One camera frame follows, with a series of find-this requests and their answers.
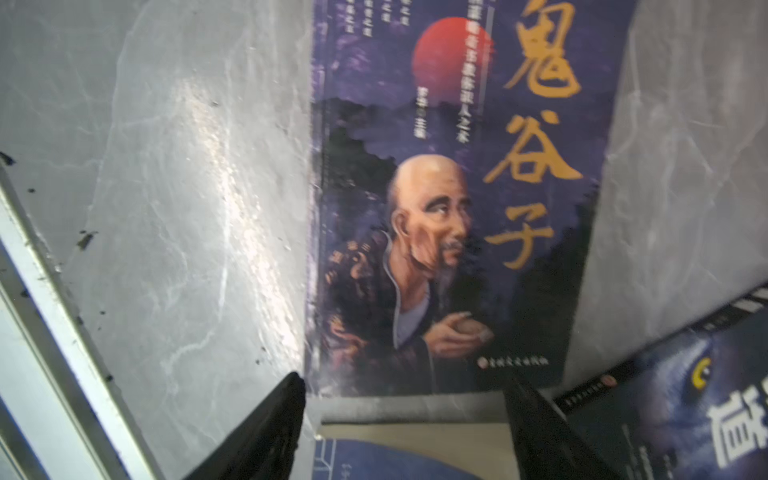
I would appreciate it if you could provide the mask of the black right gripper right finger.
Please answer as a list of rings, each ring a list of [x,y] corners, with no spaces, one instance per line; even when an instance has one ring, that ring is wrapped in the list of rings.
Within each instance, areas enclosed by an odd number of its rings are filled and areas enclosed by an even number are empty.
[[[619,477],[524,376],[511,374],[503,395],[522,479]]]

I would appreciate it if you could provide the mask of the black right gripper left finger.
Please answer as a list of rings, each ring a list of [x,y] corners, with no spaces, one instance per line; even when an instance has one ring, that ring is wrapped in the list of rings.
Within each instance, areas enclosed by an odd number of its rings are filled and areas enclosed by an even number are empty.
[[[306,408],[305,381],[291,372],[187,475],[189,479],[287,479]]]

